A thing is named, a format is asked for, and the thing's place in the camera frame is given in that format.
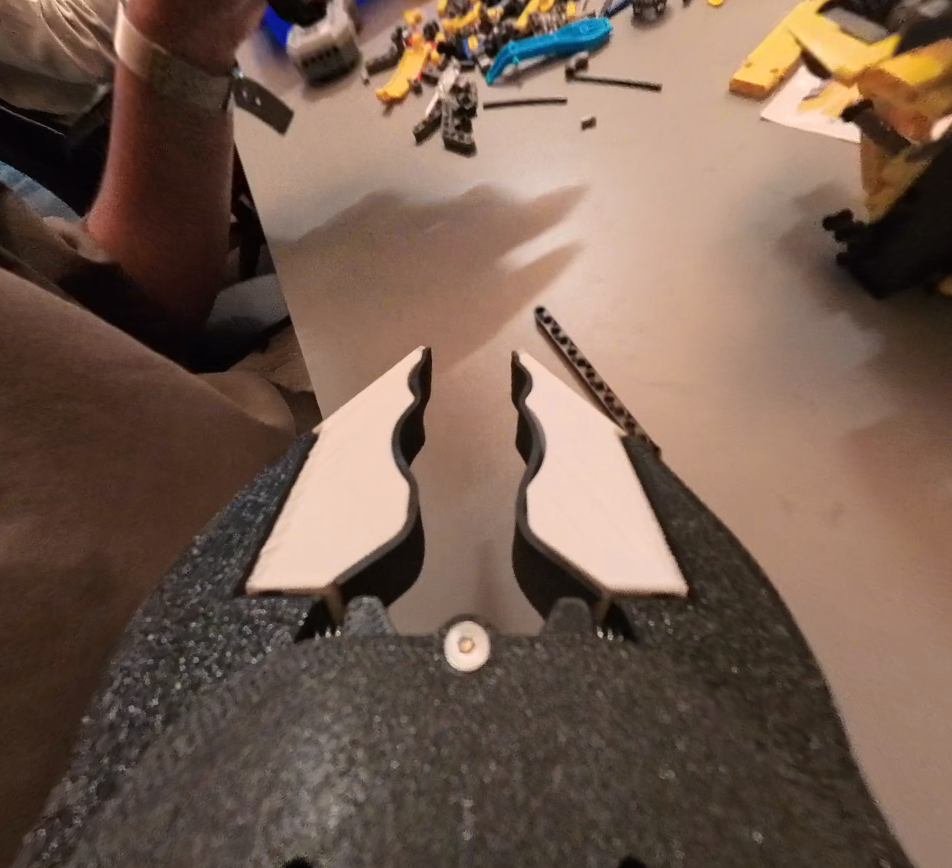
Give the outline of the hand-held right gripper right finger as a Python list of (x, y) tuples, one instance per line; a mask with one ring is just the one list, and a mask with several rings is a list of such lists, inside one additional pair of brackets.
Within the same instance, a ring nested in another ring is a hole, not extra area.
[(686, 600), (689, 585), (639, 476), (639, 442), (529, 353), (510, 361), (519, 589), (546, 619), (579, 599), (603, 617), (623, 600)]

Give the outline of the pale paper wristband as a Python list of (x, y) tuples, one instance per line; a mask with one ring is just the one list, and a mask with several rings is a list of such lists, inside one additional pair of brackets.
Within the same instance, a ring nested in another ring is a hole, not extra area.
[(203, 111), (238, 108), (278, 135), (288, 133), (293, 110), (234, 60), (227, 75), (215, 76), (150, 41), (126, 16), (128, 0), (118, 0), (113, 53), (118, 64), (159, 96)]

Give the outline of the black toy beam with holes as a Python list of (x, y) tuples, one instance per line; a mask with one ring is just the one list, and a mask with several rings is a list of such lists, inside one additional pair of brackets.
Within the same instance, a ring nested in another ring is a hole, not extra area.
[(614, 422), (626, 435), (638, 439), (655, 455), (661, 457), (661, 450), (646, 429), (638, 422), (615, 390), (605, 381), (589, 358), (543, 305), (533, 310), (536, 326), (550, 344), (563, 358), (570, 371), (583, 384), (590, 398), (601, 411)]

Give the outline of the yellow and black sticker sheet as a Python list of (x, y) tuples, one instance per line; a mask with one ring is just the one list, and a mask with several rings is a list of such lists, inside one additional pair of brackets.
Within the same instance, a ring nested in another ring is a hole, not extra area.
[(817, 136), (858, 144), (861, 132), (841, 118), (860, 99), (854, 87), (822, 79), (801, 67), (761, 110), (761, 119)]

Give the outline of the yellow toy brick vehicle model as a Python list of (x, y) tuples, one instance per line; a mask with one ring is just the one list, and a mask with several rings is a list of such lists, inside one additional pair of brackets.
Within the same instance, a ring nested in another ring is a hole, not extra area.
[(845, 34), (897, 38), (863, 65), (840, 118), (860, 132), (864, 215), (827, 215), (838, 264), (872, 297), (917, 288), (950, 295), (950, 0), (831, 0), (821, 17)]

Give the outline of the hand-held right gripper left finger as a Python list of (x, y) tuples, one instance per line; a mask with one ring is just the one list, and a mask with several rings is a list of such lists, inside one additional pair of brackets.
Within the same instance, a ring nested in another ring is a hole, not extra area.
[(420, 575), (424, 535), (411, 465), (425, 441), (432, 351), (419, 346), (317, 426), (245, 579), (251, 596), (391, 605)]

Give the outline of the yellow curved toy panel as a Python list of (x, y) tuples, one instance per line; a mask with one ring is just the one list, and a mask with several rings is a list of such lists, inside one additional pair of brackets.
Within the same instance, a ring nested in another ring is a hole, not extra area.
[(424, 68), (439, 60), (440, 52), (432, 41), (417, 39), (405, 48), (390, 79), (376, 89), (375, 96), (384, 104), (403, 100), (420, 81)]

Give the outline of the yellow flat toy panel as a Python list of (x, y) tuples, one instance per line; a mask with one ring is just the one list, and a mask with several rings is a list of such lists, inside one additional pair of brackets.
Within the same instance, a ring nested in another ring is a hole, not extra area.
[(852, 86), (867, 68), (894, 56), (899, 34), (887, 33), (874, 41), (855, 38), (838, 21), (820, 14), (828, 1), (803, 0), (788, 12), (733, 74), (731, 93), (765, 100), (807, 61), (821, 70), (820, 77)]

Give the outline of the person's left forearm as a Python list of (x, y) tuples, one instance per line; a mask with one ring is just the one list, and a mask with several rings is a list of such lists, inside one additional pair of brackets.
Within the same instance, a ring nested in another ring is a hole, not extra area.
[(159, 94), (124, 64), (90, 236), (180, 333), (200, 330), (230, 253), (232, 113)]

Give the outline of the grey toy motor block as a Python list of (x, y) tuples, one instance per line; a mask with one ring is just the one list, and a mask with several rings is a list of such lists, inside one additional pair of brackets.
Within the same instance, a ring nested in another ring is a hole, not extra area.
[(303, 81), (310, 87), (320, 87), (350, 75), (358, 67), (361, 51), (357, 35), (352, 6), (334, 0), (327, 4), (320, 21), (307, 27), (292, 26), (285, 51)]

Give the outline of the turquoise brick separator tool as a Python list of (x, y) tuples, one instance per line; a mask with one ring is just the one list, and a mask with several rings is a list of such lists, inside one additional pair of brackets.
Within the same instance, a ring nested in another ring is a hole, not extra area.
[(591, 52), (609, 41), (613, 31), (608, 17), (585, 17), (545, 34), (509, 41), (495, 55), (484, 74), (486, 85), (492, 86), (511, 67), (524, 62), (567, 58)]

